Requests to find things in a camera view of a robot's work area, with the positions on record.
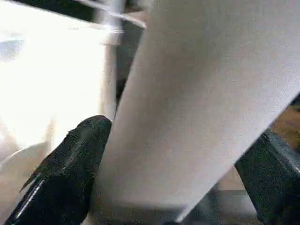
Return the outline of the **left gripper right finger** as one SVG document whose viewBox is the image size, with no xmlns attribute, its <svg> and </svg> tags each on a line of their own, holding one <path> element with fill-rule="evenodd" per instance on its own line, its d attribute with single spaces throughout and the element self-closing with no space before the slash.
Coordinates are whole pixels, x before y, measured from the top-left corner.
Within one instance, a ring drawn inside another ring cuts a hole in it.
<svg viewBox="0 0 300 225">
<path fill-rule="evenodd" d="M 260 222 L 300 223 L 300 155 L 270 129 L 235 163 Z"/>
</svg>

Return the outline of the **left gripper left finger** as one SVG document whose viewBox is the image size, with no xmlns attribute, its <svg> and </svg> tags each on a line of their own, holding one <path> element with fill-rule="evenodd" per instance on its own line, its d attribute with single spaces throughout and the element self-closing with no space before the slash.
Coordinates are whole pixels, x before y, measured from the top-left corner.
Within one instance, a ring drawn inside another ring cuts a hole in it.
<svg viewBox="0 0 300 225">
<path fill-rule="evenodd" d="M 27 191 L 4 224 L 80 225 L 111 127 L 111 120 L 96 115 L 70 130 L 24 182 Z"/>
</svg>

